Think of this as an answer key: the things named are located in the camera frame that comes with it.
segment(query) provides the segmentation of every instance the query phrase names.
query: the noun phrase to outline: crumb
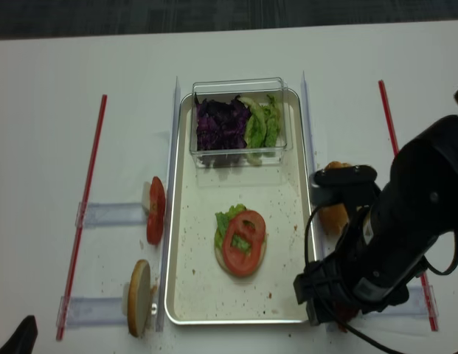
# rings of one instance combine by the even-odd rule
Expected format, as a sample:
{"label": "crumb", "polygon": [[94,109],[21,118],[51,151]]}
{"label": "crumb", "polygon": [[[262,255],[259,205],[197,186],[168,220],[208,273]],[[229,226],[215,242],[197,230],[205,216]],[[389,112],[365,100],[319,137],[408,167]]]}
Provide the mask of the crumb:
{"label": "crumb", "polygon": [[150,295],[153,296],[157,290],[158,290],[158,285],[152,286],[152,288],[150,289]]}

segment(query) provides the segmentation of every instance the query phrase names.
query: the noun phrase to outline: black cable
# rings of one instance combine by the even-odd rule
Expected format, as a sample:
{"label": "black cable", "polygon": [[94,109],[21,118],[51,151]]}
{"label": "black cable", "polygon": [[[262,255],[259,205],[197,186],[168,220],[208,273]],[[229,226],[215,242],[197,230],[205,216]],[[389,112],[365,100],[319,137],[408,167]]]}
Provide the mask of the black cable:
{"label": "black cable", "polygon": [[[310,214],[309,220],[308,220],[308,225],[305,228],[305,239],[304,239],[304,252],[305,252],[305,260],[306,260],[306,266],[308,265],[308,251],[309,251],[309,246],[308,246],[308,235],[309,235],[309,229],[310,229],[310,224],[312,223],[314,215],[322,208],[322,206],[316,206],[316,208],[312,211],[312,214]],[[360,339],[363,339],[365,342],[371,344],[373,347],[378,348],[379,350],[384,351],[385,353],[388,354],[403,354],[402,352],[398,352],[397,350],[390,349],[374,339],[371,339],[369,336],[366,334],[360,332],[359,330],[356,330],[352,326],[350,326],[348,323],[346,323],[344,320],[340,319],[334,311],[330,308],[330,306],[325,302],[323,298],[320,297],[319,292],[317,291],[317,287],[315,282],[312,282],[312,288],[314,289],[317,298],[320,300],[322,303],[322,306],[324,306],[324,309],[329,313],[329,315],[337,322],[339,325],[345,327],[347,330],[349,330],[351,333],[353,333],[355,336],[359,337]]]}
{"label": "black cable", "polygon": [[458,231],[457,230],[454,231],[454,239],[455,239],[455,251],[454,251],[453,259],[451,260],[450,266],[445,271],[437,270],[435,267],[433,267],[428,262],[427,258],[424,257],[424,259],[426,260],[427,267],[432,273],[436,275],[449,275],[453,273],[455,269],[457,269],[457,266],[458,266]]}

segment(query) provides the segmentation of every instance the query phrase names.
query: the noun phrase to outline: clear plastic container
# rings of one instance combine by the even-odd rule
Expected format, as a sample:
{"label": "clear plastic container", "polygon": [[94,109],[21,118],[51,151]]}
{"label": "clear plastic container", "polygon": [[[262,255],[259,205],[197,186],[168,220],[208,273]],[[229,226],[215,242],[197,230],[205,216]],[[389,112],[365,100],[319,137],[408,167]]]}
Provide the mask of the clear plastic container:
{"label": "clear plastic container", "polygon": [[[255,80],[233,80],[195,83],[192,86],[190,153],[196,167],[266,166],[280,164],[287,149],[292,148],[288,87],[279,77]],[[237,95],[249,97],[259,105],[268,105],[268,96],[274,96],[280,110],[280,132],[275,146],[227,150],[201,150],[198,146],[198,101],[215,100],[230,103]]]}

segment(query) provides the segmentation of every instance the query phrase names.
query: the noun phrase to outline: dark floor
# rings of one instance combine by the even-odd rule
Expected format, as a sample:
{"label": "dark floor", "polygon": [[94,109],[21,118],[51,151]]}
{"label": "dark floor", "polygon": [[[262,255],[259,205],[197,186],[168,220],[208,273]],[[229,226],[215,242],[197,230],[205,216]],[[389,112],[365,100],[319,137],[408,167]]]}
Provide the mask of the dark floor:
{"label": "dark floor", "polygon": [[458,19],[458,0],[0,0],[0,38]]}

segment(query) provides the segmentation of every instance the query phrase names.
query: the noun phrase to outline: purple cabbage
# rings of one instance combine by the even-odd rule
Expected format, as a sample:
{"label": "purple cabbage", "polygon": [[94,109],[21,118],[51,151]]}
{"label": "purple cabbage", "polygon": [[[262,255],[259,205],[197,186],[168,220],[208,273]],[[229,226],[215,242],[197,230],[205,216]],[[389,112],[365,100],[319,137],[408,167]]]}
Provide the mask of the purple cabbage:
{"label": "purple cabbage", "polygon": [[198,150],[243,149],[246,123],[251,112],[236,96],[230,104],[207,101],[199,103],[195,96],[198,115]]}

